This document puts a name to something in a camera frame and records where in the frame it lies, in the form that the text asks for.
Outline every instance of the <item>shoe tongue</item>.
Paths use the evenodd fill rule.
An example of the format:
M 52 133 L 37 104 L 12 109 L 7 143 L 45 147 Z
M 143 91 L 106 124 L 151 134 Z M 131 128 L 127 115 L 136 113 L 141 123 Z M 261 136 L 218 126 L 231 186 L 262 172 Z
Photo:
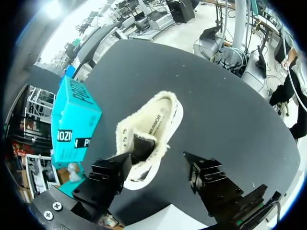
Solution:
M 134 131 L 133 136 L 133 151 L 132 151 L 132 164 L 137 164 L 140 161 L 145 161 L 153 152 L 157 139 L 147 133 Z

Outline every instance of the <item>black tabletop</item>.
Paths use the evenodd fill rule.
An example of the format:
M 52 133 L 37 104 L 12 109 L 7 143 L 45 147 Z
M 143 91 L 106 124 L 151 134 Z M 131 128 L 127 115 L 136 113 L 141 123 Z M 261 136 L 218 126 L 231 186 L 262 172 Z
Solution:
M 191 53 L 146 41 L 120 40 L 96 64 L 85 85 L 103 115 L 83 162 L 87 173 L 97 158 L 116 153 L 119 121 L 156 93 L 174 92 L 184 108 L 154 180 L 137 191 L 124 189 L 110 212 L 125 224 L 173 204 L 196 220 L 215 220 L 194 195 L 184 170 L 183 151 L 223 164 L 244 195 L 261 184 L 267 201 L 285 194 L 300 157 L 288 128 L 270 105 L 237 76 Z

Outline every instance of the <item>screw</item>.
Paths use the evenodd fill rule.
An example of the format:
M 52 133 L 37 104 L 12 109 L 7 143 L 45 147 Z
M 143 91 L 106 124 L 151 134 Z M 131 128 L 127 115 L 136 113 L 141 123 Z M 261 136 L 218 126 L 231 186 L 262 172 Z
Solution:
M 44 212 L 44 217 L 46 220 L 52 220 L 53 219 L 53 214 L 50 211 L 45 211 Z
M 52 207 L 54 210 L 60 211 L 62 209 L 62 204 L 60 202 L 54 202 Z

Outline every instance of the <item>teal box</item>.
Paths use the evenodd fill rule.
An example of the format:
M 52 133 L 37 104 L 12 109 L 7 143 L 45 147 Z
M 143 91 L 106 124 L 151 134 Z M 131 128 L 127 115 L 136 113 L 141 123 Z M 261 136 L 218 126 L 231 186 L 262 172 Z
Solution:
M 64 77 L 51 113 L 55 162 L 83 161 L 101 115 L 86 87 Z

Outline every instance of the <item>shoe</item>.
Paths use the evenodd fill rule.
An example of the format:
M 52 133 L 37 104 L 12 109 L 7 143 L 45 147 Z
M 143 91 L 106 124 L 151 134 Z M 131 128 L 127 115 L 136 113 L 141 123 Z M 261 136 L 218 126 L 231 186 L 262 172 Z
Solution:
M 118 123 L 116 155 L 131 152 L 132 168 L 124 182 L 129 190 L 147 186 L 158 172 L 168 142 L 179 127 L 183 107 L 172 92 L 161 91 L 141 109 Z

